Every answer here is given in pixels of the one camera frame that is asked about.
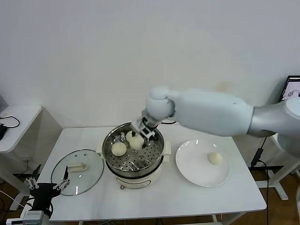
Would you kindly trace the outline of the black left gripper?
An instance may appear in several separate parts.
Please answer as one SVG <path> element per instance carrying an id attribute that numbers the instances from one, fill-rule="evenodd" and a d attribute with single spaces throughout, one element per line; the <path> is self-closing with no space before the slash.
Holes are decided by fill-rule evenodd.
<path id="1" fill-rule="evenodd" d="M 66 166 L 63 180 L 61 183 L 37 183 L 41 164 L 26 178 L 26 183 L 30 189 L 30 195 L 34 198 L 32 210 L 53 211 L 52 199 L 61 194 L 69 184 L 68 166 Z"/>

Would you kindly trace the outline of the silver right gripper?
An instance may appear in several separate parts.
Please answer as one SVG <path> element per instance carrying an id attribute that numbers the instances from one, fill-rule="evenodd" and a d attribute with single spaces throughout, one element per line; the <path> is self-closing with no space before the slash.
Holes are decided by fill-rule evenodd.
<path id="1" fill-rule="evenodd" d="M 159 120 L 155 120 L 151 117 L 141 116 L 132 120 L 131 127 L 132 137 L 137 134 L 140 135 L 154 135 L 154 130 L 160 124 Z M 149 145 L 149 140 L 147 138 L 143 138 L 142 149 L 146 148 Z"/>

